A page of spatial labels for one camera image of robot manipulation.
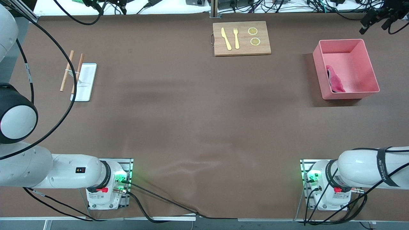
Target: metal connector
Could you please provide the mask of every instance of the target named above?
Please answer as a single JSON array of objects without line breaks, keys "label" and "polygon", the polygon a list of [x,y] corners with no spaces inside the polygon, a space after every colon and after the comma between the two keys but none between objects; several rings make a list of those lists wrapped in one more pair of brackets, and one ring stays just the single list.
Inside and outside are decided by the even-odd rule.
[{"label": "metal connector", "polygon": [[124,189],[124,188],[114,188],[114,189],[112,190],[112,192],[114,192],[114,193],[120,193],[120,194],[126,194],[126,193],[127,193],[127,190]]},{"label": "metal connector", "polygon": [[363,189],[357,189],[357,188],[352,188],[351,192],[358,193],[358,194],[364,194],[365,193],[365,191]]}]

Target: wooden dowel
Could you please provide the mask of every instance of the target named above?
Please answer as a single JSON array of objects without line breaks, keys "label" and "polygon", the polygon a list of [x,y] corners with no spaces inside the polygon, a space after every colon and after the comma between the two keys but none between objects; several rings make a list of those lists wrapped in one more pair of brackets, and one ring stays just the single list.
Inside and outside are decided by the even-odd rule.
[{"label": "wooden dowel", "polygon": [[[70,61],[72,61],[72,57],[74,56],[74,50],[71,50],[70,53]],[[64,88],[65,88],[65,83],[67,82],[67,77],[68,77],[68,70],[70,69],[70,63],[67,63],[67,67],[65,68],[65,73],[64,73],[64,78],[63,78],[63,82],[61,83],[61,88],[60,88],[60,92],[64,92]]]},{"label": "wooden dowel", "polygon": [[[76,79],[77,79],[77,84],[78,84],[79,75],[81,73],[82,62],[83,61],[84,61],[84,54],[81,54],[81,57],[79,58],[79,64],[78,64],[78,70],[77,70],[78,73],[75,74]],[[71,94],[74,94],[74,85],[72,85]]]}]

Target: white floor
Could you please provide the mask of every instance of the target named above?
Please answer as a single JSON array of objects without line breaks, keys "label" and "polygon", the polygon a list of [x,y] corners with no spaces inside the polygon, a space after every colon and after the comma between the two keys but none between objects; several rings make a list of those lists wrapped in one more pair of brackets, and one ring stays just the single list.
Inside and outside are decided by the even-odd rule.
[{"label": "white floor", "polygon": [[[266,6],[272,6],[273,0],[265,0]],[[62,7],[72,15],[97,15],[98,12],[91,7],[86,7],[82,3],[73,2],[72,0],[58,0]],[[148,0],[134,0],[126,5],[127,14],[136,14]],[[325,3],[332,7],[336,7],[335,3],[330,0],[324,0]],[[353,9],[363,8],[360,4],[357,4],[355,0],[346,0],[344,4],[339,4],[337,9],[339,11],[350,11]],[[111,5],[107,5],[104,15],[113,15],[115,8]],[[205,0],[205,6],[191,6],[186,5],[185,0],[162,0],[153,7],[144,9],[140,14],[194,14],[202,13],[204,11],[210,11],[210,6]],[[280,12],[311,12],[312,9],[307,7],[307,0],[290,0],[287,4],[283,5]],[[55,4],[53,0],[38,0],[34,13],[39,16],[63,16],[65,15],[60,8]],[[255,13],[264,13],[261,6],[258,6]]]}]

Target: yellow knife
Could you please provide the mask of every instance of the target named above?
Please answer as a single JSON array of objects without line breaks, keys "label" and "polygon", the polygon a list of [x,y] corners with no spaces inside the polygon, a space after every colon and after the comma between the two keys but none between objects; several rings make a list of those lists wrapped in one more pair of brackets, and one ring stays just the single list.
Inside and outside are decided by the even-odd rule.
[{"label": "yellow knife", "polygon": [[229,43],[229,40],[227,39],[224,27],[222,27],[222,37],[225,38],[227,49],[231,50],[231,45]]}]

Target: pink box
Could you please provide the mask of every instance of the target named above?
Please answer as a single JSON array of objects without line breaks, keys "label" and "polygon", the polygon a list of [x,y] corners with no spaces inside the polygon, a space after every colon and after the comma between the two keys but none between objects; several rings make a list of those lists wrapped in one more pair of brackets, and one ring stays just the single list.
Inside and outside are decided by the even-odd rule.
[{"label": "pink box", "polygon": [[[379,92],[364,40],[321,40],[312,55],[323,99],[361,99]],[[345,92],[331,90],[326,65],[334,68]]]}]

